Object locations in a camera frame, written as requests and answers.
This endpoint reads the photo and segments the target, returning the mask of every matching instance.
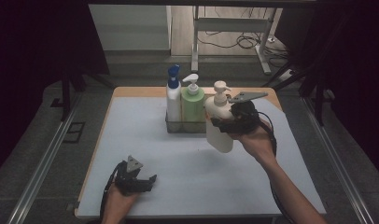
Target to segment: blue bottle cap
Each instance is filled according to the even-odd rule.
[[[175,64],[169,68],[169,80],[167,81],[167,86],[170,89],[176,89],[178,87],[178,70],[180,69],[180,65]]]

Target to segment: bottle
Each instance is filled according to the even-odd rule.
[[[224,81],[215,82],[214,89],[216,94],[207,98],[204,102],[206,138],[207,142],[215,149],[227,153],[232,150],[233,140],[226,133],[222,133],[218,127],[213,126],[211,118],[233,119],[233,115],[230,111],[231,105],[228,103],[227,96],[224,93],[224,91],[230,91],[231,89],[227,87]]]
[[[199,133],[204,128],[204,90],[196,85],[198,78],[191,74],[183,79],[191,82],[181,91],[183,128],[187,133]]]
[[[181,84],[178,80],[179,69],[180,66],[176,64],[168,70],[169,79],[166,85],[166,125],[168,132],[177,132],[181,127]]]

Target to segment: metal frame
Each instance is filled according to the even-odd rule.
[[[248,33],[264,33],[260,46],[256,46],[256,52],[260,59],[260,63],[265,75],[271,74],[271,68],[265,60],[263,51],[265,50],[268,35],[271,32],[274,23],[274,15],[276,8],[273,8],[267,20],[265,19],[235,19],[235,18],[200,18],[199,6],[195,7],[193,17],[193,44],[192,58],[190,70],[192,73],[198,72],[199,52],[198,52],[198,32],[248,32]]]
[[[370,212],[368,211],[367,205],[364,203],[358,189],[350,178],[348,172],[344,168],[344,164],[342,163],[334,145],[332,144],[329,135],[323,126],[320,126],[316,117],[314,116],[314,108],[312,102],[309,98],[302,98],[302,102],[304,103],[309,119],[311,120],[317,135],[322,140],[323,147],[326,149],[327,155],[331,161],[331,165],[335,171],[335,174],[338,176],[344,191],[346,192],[347,198],[352,204],[353,209],[358,215],[358,220],[362,224],[371,224],[373,223]]]
[[[64,135],[66,134],[70,123],[77,112],[77,107],[79,105],[81,96],[81,92],[76,94],[70,113],[68,114],[66,120],[61,122],[58,130],[56,131],[56,134],[53,136],[53,139],[49,144],[49,147],[41,158],[40,163],[37,165],[35,172],[27,183],[26,188],[24,189],[21,197],[15,205],[14,210],[9,216],[7,223],[23,223],[26,219],[26,216],[29,213],[29,210],[35,200],[35,196],[41,188],[48,170],[52,165],[53,159],[59,150]]]

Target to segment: green bottle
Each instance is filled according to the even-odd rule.
[[[190,81],[187,88],[181,90],[183,128],[188,133],[199,133],[204,129],[204,90],[196,85],[197,74],[191,74],[183,79]]]

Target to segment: white pump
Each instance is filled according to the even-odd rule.
[[[196,81],[198,81],[199,76],[197,74],[191,74],[183,79],[183,82],[190,81],[191,84],[188,86],[188,92],[190,95],[198,94],[199,87],[196,85]]]
[[[214,97],[215,105],[223,106],[227,104],[227,95],[224,94],[224,91],[231,90],[231,88],[227,87],[227,83],[225,83],[225,81],[217,81],[215,82],[214,89],[216,92]]]

